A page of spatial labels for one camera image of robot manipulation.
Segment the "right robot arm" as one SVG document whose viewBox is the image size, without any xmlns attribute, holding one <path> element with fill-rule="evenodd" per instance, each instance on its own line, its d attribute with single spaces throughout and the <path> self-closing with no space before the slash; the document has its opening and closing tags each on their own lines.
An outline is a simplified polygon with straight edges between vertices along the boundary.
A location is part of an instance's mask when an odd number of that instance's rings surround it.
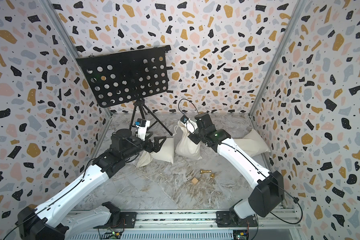
<svg viewBox="0 0 360 240">
<path fill-rule="evenodd" d="M 203 143 L 227 159 L 250 184 L 251 195 L 237 202 L 231 216 L 245 219 L 252 215 L 266 217 L 285 198 L 283 176 L 278 171 L 271 172 L 258 164 L 242 150 L 223 129 L 217 129 L 209 114 L 195 116 L 194 120 L 183 115 L 181 122 L 190 132 L 189 139 Z"/>
</svg>

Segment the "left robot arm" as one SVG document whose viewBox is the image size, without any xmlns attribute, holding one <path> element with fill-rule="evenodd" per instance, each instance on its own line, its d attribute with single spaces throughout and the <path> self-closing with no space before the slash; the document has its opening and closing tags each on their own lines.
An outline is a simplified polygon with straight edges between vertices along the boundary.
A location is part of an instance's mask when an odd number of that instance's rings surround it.
<svg viewBox="0 0 360 240">
<path fill-rule="evenodd" d="M 129 129 L 111 136 L 110 147 L 90 160 L 84 172 L 35 209 L 26 207 L 18 214 L 16 226 L 22 240 L 65 240 L 92 228 L 118 227 L 124 224 L 121 210 L 111 202 L 75 217 L 69 212 L 89 193 L 111 179 L 126 163 L 141 152 L 159 152 L 166 137 L 154 137 L 151 132 L 141 139 Z"/>
</svg>

